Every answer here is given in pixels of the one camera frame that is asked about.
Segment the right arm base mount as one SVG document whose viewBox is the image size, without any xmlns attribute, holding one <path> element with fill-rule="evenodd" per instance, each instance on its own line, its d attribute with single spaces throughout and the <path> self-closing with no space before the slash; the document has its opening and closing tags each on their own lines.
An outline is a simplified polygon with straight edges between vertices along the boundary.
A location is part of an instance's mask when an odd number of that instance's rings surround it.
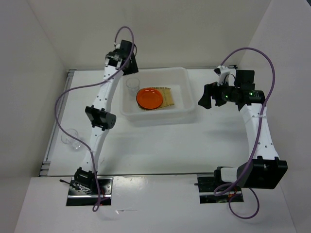
<svg viewBox="0 0 311 233">
<path fill-rule="evenodd" d="M 231 202 L 244 202 L 242 190 L 238 186 L 224 195 L 215 196 L 213 192 L 219 184 L 211 173 L 198 174 L 194 185 L 198 188 L 200 204 L 228 203 L 231 198 Z"/>
</svg>

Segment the clear plastic cup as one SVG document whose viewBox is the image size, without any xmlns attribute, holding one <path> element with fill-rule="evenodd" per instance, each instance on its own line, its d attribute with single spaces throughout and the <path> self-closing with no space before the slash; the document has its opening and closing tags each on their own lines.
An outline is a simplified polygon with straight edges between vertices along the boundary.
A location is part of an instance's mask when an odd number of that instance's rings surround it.
<svg viewBox="0 0 311 233">
<path fill-rule="evenodd" d="M 66 129 L 65 132 L 66 133 L 62 133 L 61 135 L 62 143 L 70 147 L 71 150 L 79 150 L 82 144 L 79 141 L 75 140 L 74 138 L 68 136 L 68 134 L 70 134 L 73 137 L 80 139 L 78 131 L 71 128 Z"/>
<path fill-rule="evenodd" d="M 140 90 L 140 80 L 138 78 L 129 78 L 125 82 L 130 96 L 135 97 Z"/>
</svg>

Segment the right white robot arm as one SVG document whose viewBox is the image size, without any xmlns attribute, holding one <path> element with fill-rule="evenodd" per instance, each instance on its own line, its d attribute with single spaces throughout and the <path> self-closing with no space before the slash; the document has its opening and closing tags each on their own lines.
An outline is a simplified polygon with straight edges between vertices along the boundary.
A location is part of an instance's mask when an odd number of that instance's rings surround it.
<svg viewBox="0 0 311 233">
<path fill-rule="evenodd" d="M 212 105 L 223 106 L 234 103 L 245 123 L 249 145 L 249 161 L 239 167 L 218 167 L 214 171 L 214 188 L 223 191 L 235 183 L 240 188 L 274 189 L 288 170 L 272 142 L 265 94 L 256 90 L 253 70 L 237 70 L 234 84 L 229 84 L 231 72 L 225 66 L 218 66 L 214 72 L 218 81 L 204 86 L 198 105 L 210 109 Z"/>
</svg>

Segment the woven bamboo basket tray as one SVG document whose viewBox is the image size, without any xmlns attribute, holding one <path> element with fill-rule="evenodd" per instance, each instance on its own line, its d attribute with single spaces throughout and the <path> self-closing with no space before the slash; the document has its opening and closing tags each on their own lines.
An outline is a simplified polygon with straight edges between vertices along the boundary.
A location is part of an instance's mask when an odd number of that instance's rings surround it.
<svg viewBox="0 0 311 233">
<path fill-rule="evenodd" d="M 170 107 L 170 106 L 174 105 L 174 100 L 173 100 L 172 92 L 171 92 L 170 88 L 168 88 L 168 87 L 153 87 L 153 88 L 157 89 L 163 96 L 163 103 L 161 104 L 160 107 L 158 107 L 156 109 L 166 108 L 166 107 Z"/>
</svg>

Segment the orange plastic plate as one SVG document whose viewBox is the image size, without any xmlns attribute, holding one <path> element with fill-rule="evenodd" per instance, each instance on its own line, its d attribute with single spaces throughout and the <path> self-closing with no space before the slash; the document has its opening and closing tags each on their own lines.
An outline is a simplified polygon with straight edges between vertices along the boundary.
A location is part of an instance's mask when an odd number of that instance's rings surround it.
<svg viewBox="0 0 311 233">
<path fill-rule="evenodd" d="M 153 110 L 161 106 L 163 96 L 157 89 L 148 87 L 138 91 L 136 101 L 143 109 Z"/>
</svg>

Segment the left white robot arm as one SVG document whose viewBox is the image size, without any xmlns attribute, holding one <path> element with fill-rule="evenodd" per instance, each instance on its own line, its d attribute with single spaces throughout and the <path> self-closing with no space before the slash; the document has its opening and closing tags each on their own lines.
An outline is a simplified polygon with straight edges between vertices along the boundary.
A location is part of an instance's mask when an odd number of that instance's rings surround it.
<svg viewBox="0 0 311 233">
<path fill-rule="evenodd" d="M 84 158 L 74 174 L 74 180 L 86 194 L 98 194 L 101 191 L 96 184 L 99 157 L 104 140 L 117 119 L 116 115 L 111 113 L 111 103 L 121 77 L 138 72 L 133 54 L 134 48 L 135 45 L 132 42 L 122 40 L 112 52 L 106 55 L 104 83 L 100 85 L 94 102 L 85 108 L 92 126 L 89 140 L 89 151 L 92 156 Z"/>
</svg>

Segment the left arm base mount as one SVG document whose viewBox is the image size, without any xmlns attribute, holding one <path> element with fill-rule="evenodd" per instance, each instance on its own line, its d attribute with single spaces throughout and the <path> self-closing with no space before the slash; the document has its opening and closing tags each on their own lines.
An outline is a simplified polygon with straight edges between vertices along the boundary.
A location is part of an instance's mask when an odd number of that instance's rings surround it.
<svg viewBox="0 0 311 233">
<path fill-rule="evenodd" d="M 71 180 L 65 181 L 63 179 L 59 180 L 61 183 L 66 183 L 69 186 L 67 203 L 66 206 L 93 206 L 98 200 L 97 187 L 94 190 L 84 187 Z M 98 177 L 99 187 L 100 187 L 100 205 L 110 206 L 112 197 L 112 177 Z"/>
</svg>

